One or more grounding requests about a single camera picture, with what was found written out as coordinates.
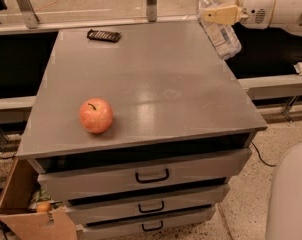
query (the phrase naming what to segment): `red apple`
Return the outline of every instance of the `red apple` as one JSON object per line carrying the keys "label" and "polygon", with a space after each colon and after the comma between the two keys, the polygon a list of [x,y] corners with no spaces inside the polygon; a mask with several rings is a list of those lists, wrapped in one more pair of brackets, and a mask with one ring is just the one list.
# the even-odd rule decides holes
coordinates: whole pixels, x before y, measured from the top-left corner
{"label": "red apple", "polygon": [[81,105],[79,117],[86,130],[92,133],[102,133],[110,128],[113,122],[113,111],[105,100],[92,98]]}

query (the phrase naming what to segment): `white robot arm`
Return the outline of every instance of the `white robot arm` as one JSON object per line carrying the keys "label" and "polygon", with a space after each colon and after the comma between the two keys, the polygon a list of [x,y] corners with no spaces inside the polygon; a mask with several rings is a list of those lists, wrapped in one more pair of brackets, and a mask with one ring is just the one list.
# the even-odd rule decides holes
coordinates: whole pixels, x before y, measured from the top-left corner
{"label": "white robot arm", "polygon": [[204,21],[247,28],[281,28],[302,36],[302,0],[217,0],[218,6],[200,12]]}

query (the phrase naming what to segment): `table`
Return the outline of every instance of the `table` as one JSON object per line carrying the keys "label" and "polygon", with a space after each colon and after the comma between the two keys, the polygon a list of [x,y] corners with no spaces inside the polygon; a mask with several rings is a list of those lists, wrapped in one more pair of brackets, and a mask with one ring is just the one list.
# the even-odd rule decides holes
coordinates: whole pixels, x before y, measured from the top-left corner
{"label": "table", "polygon": [[[196,21],[97,29],[122,38],[59,32],[17,157],[88,239],[209,220],[267,124]],[[92,97],[114,110],[100,135],[78,119]]]}

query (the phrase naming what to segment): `clear water bottle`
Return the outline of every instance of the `clear water bottle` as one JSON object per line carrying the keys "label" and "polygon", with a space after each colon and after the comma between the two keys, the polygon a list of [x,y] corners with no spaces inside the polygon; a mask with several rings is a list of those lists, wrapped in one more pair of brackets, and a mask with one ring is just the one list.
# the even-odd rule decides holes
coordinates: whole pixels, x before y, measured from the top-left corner
{"label": "clear water bottle", "polygon": [[216,0],[197,0],[197,19],[219,57],[227,60],[241,51],[241,43],[234,33],[232,26],[204,21],[201,18],[203,10],[211,6],[217,6]]}

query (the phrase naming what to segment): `black handle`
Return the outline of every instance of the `black handle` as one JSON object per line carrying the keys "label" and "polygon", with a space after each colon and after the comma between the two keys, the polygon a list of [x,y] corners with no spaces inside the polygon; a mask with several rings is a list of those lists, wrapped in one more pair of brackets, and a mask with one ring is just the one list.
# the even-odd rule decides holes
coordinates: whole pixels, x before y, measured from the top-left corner
{"label": "black handle", "polygon": [[140,180],[139,179],[139,173],[135,173],[135,179],[138,183],[141,184],[146,184],[146,183],[154,183],[154,182],[159,182],[159,181],[164,181],[169,178],[169,170],[165,169],[165,176],[163,178],[159,179],[152,179],[152,180]]}
{"label": "black handle", "polygon": [[164,209],[164,202],[161,201],[161,207],[160,208],[156,208],[156,209],[152,209],[152,210],[142,210],[141,205],[139,204],[139,212],[140,213],[150,213],[150,212],[159,212],[162,211]]}
{"label": "black handle", "polygon": [[143,229],[144,232],[159,230],[159,229],[161,229],[161,228],[163,228],[163,221],[162,221],[162,220],[160,221],[160,226],[157,227],[157,228],[145,228],[145,227],[144,227],[144,224],[142,224],[142,229]]}

